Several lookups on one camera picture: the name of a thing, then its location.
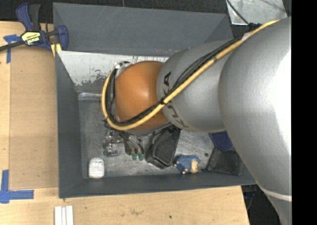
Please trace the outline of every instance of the yellow clamp label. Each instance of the yellow clamp label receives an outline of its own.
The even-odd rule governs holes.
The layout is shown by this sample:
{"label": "yellow clamp label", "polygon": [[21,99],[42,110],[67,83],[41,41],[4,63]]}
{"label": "yellow clamp label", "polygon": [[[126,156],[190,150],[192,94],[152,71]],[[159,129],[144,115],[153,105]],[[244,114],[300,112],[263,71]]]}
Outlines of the yellow clamp label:
{"label": "yellow clamp label", "polygon": [[21,36],[21,39],[26,42],[28,45],[31,45],[40,40],[40,32],[26,32]]}

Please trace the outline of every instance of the blue object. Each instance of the blue object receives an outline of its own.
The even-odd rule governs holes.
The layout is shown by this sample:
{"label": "blue object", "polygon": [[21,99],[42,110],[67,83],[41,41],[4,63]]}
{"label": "blue object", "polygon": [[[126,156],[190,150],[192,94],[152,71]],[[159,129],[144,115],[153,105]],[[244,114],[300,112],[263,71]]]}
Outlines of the blue object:
{"label": "blue object", "polygon": [[[40,8],[40,5],[33,5],[35,6],[36,10],[38,11]],[[16,16],[19,20],[19,22],[21,22],[25,28],[25,32],[28,31],[34,31],[34,32],[39,32],[41,34],[41,39],[40,41],[37,41],[35,43],[32,44],[26,44],[27,46],[36,46],[36,47],[40,47],[42,49],[48,50],[48,51],[52,51],[51,48],[51,42],[48,41],[47,34],[43,31],[40,30],[40,26],[38,24],[38,17],[37,14],[34,14],[34,16],[30,16],[29,13],[29,4],[28,3],[23,3],[22,5],[20,5],[17,9],[16,9]],[[67,46],[68,46],[68,33],[67,33],[67,29],[65,25],[60,25],[57,27],[57,32],[48,32],[48,34],[50,35],[57,35],[59,34],[59,43],[60,46],[63,50],[66,50]]]}
{"label": "blue object", "polygon": [[9,170],[2,171],[0,203],[7,204],[10,200],[34,199],[34,190],[9,191]]}
{"label": "blue object", "polygon": [[226,131],[209,133],[209,136],[218,149],[222,151],[229,151],[234,149],[233,144]]}
{"label": "blue object", "polygon": [[[21,41],[21,38],[17,35],[9,35],[9,36],[4,36],[3,39],[8,43],[11,44],[12,42],[19,42]],[[7,50],[6,53],[6,63],[10,63],[11,62],[11,49]]]}
{"label": "blue object", "polygon": [[199,158],[195,155],[190,155],[190,156],[180,155],[177,157],[174,166],[177,167],[181,172],[189,173],[190,170],[192,169],[192,160],[195,160],[198,163],[200,163]]}

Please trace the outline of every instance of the wooden table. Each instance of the wooden table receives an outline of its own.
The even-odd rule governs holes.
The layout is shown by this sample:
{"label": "wooden table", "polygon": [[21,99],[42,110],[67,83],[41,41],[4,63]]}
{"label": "wooden table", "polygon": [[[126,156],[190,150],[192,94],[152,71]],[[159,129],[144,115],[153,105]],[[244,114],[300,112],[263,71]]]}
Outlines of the wooden table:
{"label": "wooden table", "polygon": [[[3,36],[9,35],[3,33],[7,31],[4,25],[17,27],[19,24],[0,22],[0,46],[5,44]],[[16,34],[21,34],[21,30],[22,25],[17,28]],[[6,52],[1,52],[0,170],[12,166],[9,164],[11,64],[14,61],[7,64]],[[58,187],[37,188],[33,200],[0,204],[0,224],[52,225],[54,207],[68,205],[73,205],[75,225],[249,225],[240,186],[71,199],[59,199]]]}

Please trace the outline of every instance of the small white block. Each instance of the small white block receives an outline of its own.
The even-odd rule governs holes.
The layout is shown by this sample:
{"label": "small white block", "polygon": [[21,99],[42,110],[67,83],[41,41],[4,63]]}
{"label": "small white block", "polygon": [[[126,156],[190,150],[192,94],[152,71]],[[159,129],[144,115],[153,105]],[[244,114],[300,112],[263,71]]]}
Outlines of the small white block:
{"label": "small white block", "polygon": [[89,161],[88,177],[102,178],[105,175],[105,163],[102,158],[94,157]]}
{"label": "small white block", "polygon": [[66,206],[66,224],[74,225],[73,206]]}
{"label": "small white block", "polygon": [[66,223],[66,208],[65,207],[61,208],[61,222],[63,225],[67,225],[67,223]]}
{"label": "small white block", "polygon": [[62,225],[61,207],[55,207],[54,209],[54,225]]}

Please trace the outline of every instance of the blue tape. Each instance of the blue tape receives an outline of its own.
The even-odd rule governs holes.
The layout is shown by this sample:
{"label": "blue tape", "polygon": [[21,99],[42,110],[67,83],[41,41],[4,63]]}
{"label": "blue tape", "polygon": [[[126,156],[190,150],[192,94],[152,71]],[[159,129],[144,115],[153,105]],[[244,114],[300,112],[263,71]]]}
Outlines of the blue tape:
{"label": "blue tape", "polygon": [[2,171],[0,203],[7,204],[15,199],[34,199],[34,190],[9,191],[9,170]]}
{"label": "blue tape", "polygon": [[[21,40],[21,38],[17,35],[9,35],[9,36],[4,36],[3,39],[8,43],[11,44],[12,42],[19,42]],[[7,50],[6,53],[6,63],[10,63],[11,62],[11,49]]]}

